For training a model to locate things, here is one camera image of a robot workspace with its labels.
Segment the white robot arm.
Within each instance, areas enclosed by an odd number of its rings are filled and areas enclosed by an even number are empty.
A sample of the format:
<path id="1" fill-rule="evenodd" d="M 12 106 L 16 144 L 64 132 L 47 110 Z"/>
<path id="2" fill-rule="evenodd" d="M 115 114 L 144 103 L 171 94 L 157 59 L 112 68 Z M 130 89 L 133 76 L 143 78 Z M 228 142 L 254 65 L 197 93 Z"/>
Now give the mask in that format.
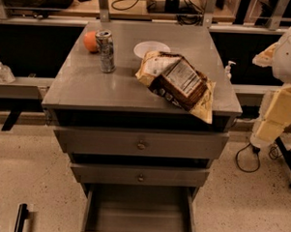
<path id="1" fill-rule="evenodd" d="M 279 40 L 257 54 L 252 63 L 271 67 L 273 77 L 282 82 L 276 91 L 268 91 L 262 99 L 259 117 L 254 122 L 251 145 L 271 145 L 291 125 L 291 26 Z"/>

